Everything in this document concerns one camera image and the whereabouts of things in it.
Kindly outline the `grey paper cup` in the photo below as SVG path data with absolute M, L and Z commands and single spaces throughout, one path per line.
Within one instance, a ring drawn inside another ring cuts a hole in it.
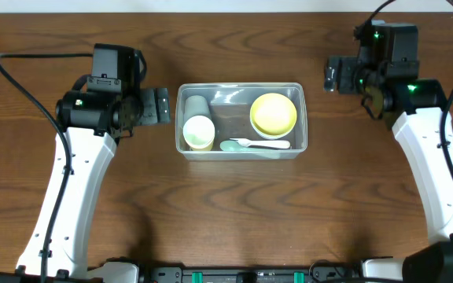
M 190 96 L 185 101 L 184 120 L 187 121 L 194 116 L 211 118 L 208 101 L 200 95 Z

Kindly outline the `yellow plastic bowl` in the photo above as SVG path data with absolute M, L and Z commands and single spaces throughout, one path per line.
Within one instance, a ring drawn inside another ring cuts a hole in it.
M 283 134 L 296 125 L 296 106 L 282 94 L 263 94 L 252 103 L 249 120 L 253 128 L 266 134 Z

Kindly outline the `mint green plastic spoon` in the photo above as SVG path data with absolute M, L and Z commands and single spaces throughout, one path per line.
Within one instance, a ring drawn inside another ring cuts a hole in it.
M 235 141 L 222 141 L 219 147 L 222 151 L 235 153 L 242 159 L 247 159 L 249 156 L 261 159 L 279 159 L 281 157 L 281 153 L 276 149 L 244 147 Z

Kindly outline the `clear plastic container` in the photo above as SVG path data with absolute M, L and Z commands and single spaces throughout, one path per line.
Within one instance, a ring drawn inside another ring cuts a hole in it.
M 293 131 L 284 137 L 290 149 L 276 149 L 279 159 L 248 157 L 242 159 L 235 153 L 224 152 L 219 147 L 232 138 L 260 140 L 249 121 L 251 104 L 261 95 L 278 93 L 288 97 L 296 106 L 297 121 Z M 211 120 L 215 126 L 215 140 L 210 151 L 191 151 L 183 137 L 184 106 L 188 97 L 200 95 L 208 101 Z M 303 153 L 308 146 L 308 119 L 303 87 L 299 83 L 187 83 L 179 87 L 175 114 L 176 149 L 188 160 L 291 160 Z

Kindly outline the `white plastic bowl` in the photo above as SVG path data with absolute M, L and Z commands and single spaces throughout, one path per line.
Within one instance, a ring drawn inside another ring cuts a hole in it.
M 265 138 L 268 140 L 276 140 L 276 139 L 284 138 L 285 136 L 287 136 L 289 133 L 291 133 L 293 131 L 293 130 L 288 130 L 283 134 L 266 134 L 266 133 L 262 132 L 261 130 L 258 130 L 256 127 L 254 127 L 253 129 L 261 138 Z

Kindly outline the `white plastic fork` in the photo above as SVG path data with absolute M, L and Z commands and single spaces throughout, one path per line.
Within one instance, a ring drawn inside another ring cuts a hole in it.
M 252 141 L 247 138 L 232 138 L 232 141 L 244 147 L 264 147 L 270 149 L 289 149 L 291 147 L 290 142 L 286 140 Z

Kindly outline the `yellow paper cup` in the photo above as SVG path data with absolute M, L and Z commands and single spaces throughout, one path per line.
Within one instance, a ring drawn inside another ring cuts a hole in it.
M 210 151 L 213 143 L 210 142 L 206 145 L 189 145 L 191 151 Z

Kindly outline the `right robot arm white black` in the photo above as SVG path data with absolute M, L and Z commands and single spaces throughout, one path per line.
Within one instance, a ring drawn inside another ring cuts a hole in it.
M 422 200 L 429 246 L 404 259 L 361 262 L 365 282 L 453 282 L 453 129 L 436 79 L 418 76 L 418 29 L 367 20 L 355 28 L 359 53 L 332 56 L 324 89 L 359 94 L 372 119 L 383 120 L 400 144 Z

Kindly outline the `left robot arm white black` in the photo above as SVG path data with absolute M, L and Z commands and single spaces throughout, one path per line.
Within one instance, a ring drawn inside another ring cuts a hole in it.
M 53 169 L 33 234 L 13 272 L 0 283 L 142 282 L 130 259 L 90 268 L 90 228 L 105 172 L 122 138 L 133 129 L 170 123 L 168 90 L 141 87 L 147 64 L 140 50 L 98 43 L 92 70 L 78 78 L 50 114 L 2 66 L 0 72 L 51 122 L 57 132 Z

